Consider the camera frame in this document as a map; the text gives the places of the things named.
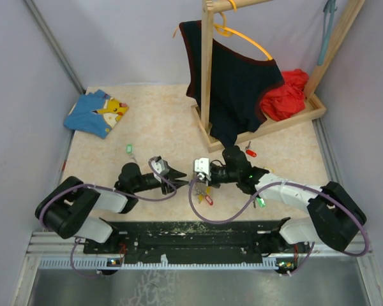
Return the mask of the large keyring with keys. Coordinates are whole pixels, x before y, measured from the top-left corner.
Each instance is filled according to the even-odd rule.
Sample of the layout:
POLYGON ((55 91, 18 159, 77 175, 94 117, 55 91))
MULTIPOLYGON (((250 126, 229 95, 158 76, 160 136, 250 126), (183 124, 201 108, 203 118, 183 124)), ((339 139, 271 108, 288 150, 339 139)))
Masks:
POLYGON ((211 187, 210 186, 207 186, 203 183, 197 182, 194 184, 193 193, 197 197, 199 203, 202 203, 204 201, 208 205, 213 206, 214 202, 213 202, 213 199, 210 195, 210 193, 211 193, 211 187))

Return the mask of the red tag key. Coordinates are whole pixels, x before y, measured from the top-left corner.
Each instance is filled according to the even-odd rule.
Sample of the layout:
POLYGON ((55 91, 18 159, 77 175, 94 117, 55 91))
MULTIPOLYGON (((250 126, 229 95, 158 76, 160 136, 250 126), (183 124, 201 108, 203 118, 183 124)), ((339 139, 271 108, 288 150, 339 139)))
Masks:
POLYGON ((251 141, 249 141, 247 146, 245 147, 245 153, 248 156, 257 157, 257 153, 255 151, 253 151, 252 148, 251 148, 251 141))

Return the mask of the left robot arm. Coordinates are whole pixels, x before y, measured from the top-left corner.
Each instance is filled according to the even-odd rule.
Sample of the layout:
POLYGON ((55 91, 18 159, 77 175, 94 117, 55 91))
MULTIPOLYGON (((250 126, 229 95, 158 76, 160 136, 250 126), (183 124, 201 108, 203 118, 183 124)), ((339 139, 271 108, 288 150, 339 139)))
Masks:
POLYGON ((188 185, 185 173, 175 170, 161 157, 149 160, 151 172, 142 174, 137 163, 126 163, 113 188, 86 184, 70 176, 53 190, 35 210, 42 227, 61 238, 87 238, 111 253, 120 245, 120 237, 102 219, 91 217, 92 210, 127 214, 140 201, 159 202, 173 198, 180 187, 188 185))

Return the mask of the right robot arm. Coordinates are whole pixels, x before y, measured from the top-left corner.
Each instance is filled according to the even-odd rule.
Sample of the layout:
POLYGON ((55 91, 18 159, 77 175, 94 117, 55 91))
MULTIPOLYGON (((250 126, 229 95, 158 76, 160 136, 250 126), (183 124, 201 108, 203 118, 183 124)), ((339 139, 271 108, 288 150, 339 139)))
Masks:
POLYGON ((195 162, 195 171, 206 185, 235 184, 251 200, 279 201, 307 214, 283 222, 272 237, 277 251, 287 252, 300 242, 322 242, 345 253, 358 233, 365 234, 365 214, 339 183, 309 186, 281 178, 252 166, 238 146, 224 149, 222 156, 224 163, 220 165, 208 158, 195 162))

